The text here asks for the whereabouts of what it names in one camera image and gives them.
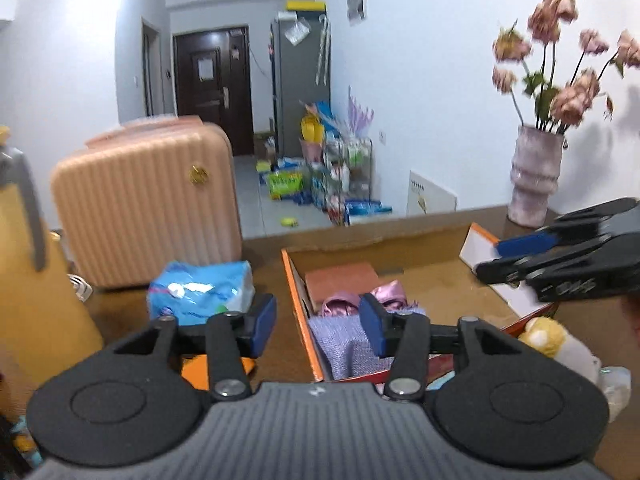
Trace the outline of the person right hand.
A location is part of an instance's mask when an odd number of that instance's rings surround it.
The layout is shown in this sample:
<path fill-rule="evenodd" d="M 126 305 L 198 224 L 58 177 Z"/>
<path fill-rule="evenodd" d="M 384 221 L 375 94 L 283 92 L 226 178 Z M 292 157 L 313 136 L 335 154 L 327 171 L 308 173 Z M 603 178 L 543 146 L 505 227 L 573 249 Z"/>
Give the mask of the person right hand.
<path fill-rule="evenodd" d="M 640 297 L 638 294 L 628 295 L 620 300 L 620 310 L 626 318 L 634 339 L 640 344 Z"/>

